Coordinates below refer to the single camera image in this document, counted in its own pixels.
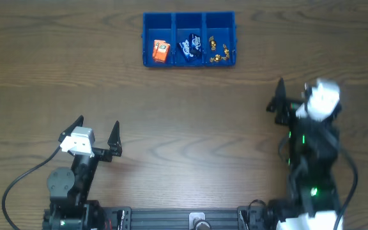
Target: blue candy wrapper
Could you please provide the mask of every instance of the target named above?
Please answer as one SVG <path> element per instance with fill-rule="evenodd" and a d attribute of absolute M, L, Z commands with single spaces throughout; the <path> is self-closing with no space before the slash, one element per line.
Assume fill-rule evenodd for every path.
<path fill-rule="evenodd" d="M 190 42 L 188 42 L 188 40 L 177 43 L 177 46 L 180 48 L 181 53 L 184 55 L 187 61 L 193 61 L 197 59 L 195 55 L 190 53 Z"/>
<path fill-rule="evenodd" d="M 190 36 L 188 36 L 188 40 L 190 40 L 190 53 L 201 57 L 201 38 L 200 36 L 190 33 Z"/>

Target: wood grain tabletop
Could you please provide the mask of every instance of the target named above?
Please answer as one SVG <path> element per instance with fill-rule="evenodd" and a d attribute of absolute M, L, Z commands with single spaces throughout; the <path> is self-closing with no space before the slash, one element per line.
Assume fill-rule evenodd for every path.
<path fill-rule="evenodd" d="M 233 10 L 233 68 L 142 65 L 143 12 Z M 279 77 L 299 97 L 318 77 L 341 87 L 335 125 L 358 166 L 346 229 L 368 229 L 368 0 L 0 0 L 0 229 L 5 188 L 45 160 L 79 115 L 105 148 L 116 120 L 123 155 L 99 163 L 89 199 L 133 208 L 235 208 L 287 196 L 277 156 L 286 127 L 265 107 Z M 17 183 L 7 209 L 40 229 L 60 153 Z M 341 201 L 353 179 L 333 167 Z"/>

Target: blue plastic bin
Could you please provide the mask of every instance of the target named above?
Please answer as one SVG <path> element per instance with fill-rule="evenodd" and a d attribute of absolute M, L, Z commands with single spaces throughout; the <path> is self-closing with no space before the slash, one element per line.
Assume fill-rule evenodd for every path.
<path fill-rule="evenodd" d="M 188 39 L 190 33 L 201 37 L 201 59 L 187 62 L 178 42 Z M 214 36 L 216 51 L 212 51 L 208 39 Z M 183 12 L 183 13 L 144 13 L 143 14 L 143 65 L 147 67 L 167 66 L 233 66 L 236 63 L 235 13 L 225 12 Z M 165 63 L 154 62 L 153 42 L 165 40 L 170 51 Z M 223 44 L 230 50 L 228 61 L 210 62 L 216 54 L 225 56 Z"/>

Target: cable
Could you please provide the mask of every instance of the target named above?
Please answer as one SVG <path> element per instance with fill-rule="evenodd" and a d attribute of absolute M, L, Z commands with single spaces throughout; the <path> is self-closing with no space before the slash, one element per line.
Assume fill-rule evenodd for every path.
<path fill-rule="evenodd" d="M 45 165 L 47 162 L 49 162 L 49 160 L 52 160 L 52 158 L 54 158 L 54 156 L 56 155 L 56 153 L 58 153 L 58 151 L 61 149 L 60 146 L 58 146 L 55 151 L 52 153 L 52 155 L 46 159 L 44 162 L 38 164 L 37 166 L 33 167 L 32 169 L 24 172 L 22 175 L 20 175 L 19 177 L 17 177 L 17 179 L 15 179 L 13 182 L 11 182 L 10 185 L 8 185 L 8 187 L 6 188 L 4 195 L 3 195 L 3 200 L 2 200 L 2 205 L 3 205 L 3 213 L 5 216 L 6 221 L 8 221 L 8 223 L 12 226 L 12 228 L 14 228 L 15 230 L 20 230 L 11 220 L 10 216 L 8 215 L 8 213 L 6 212 L 6 207 L 5 207 L 5 201 L 6 201 L 6 196 L 8 195 L 8 192 L 11 190 L 11 188 L 18 182 L 20 181 L 22 178 L 26 177 L 28 174 L 30 174 L 31 172 L 39 169 L 41 166 Z"/>
<path fill-rule="evenodd" d="M 356 187 L 357 187 L 357 181 L 358 181 L 358 174 L 357 174 L 357 167 L 355 162 L 353 161 L 352 157 L 349 155 L 349 153 L 344 149 L 341 148 L 341 152 L 343 154 L 343 156 L 346 158 L 346 160 L 348 161 L 351 170 L 353 170 L 353 184 L 351 185 L 351 189 L 349 191 L 349 195 L 346 198 L 342 208 L 340 209 L 339 215 L 337 216 L 335 225 L 333 227 L 333 230 L 337 230 L 337 227 L 339 226 L 339 222 L 340 219 L 342 218 L 342 216 L 344 215 L 344 212 L 346 211 L 346 208 L 349 205 L 349 202 L 351 200 L 351 198 L 353 197 L 353 194 L 355 193 Z"/>
<path fill-rule="evenodd" d="M 287 135 L 284 138 L 282 138 L 282 140 L 280 140 L 279 145 L 278 145 L 278 156 L 285 163 L 287 163 L 288 161 L 282 156 L 282 149 L 284 148 L 285 144 L 288 143 L 288 140 L 289 140 L 289 136 Z"/>

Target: green light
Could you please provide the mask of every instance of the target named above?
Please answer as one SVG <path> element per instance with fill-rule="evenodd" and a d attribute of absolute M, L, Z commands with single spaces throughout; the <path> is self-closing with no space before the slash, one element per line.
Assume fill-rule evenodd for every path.
<path fill-rule="evenodd" d="M 310 190 L 310 195 L 311 196 L 316 196 L 318 194 L 318 188 L 312 188 Z"/>

